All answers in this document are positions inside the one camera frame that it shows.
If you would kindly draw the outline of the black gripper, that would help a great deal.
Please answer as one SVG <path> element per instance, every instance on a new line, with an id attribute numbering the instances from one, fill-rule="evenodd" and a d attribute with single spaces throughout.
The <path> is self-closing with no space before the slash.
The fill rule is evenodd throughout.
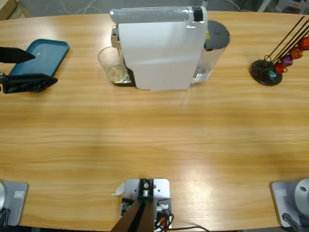
<path id="1" fill-rule="evenodd" d="M 1 47 L 1 63 L 22 63 L 35 59 L 35 56 L 20 48 Z M 0 91 L 3 93 L 41 92 L 58 82 L 57 78 L 43 73 L 5 75 L 0 71 Z"/>

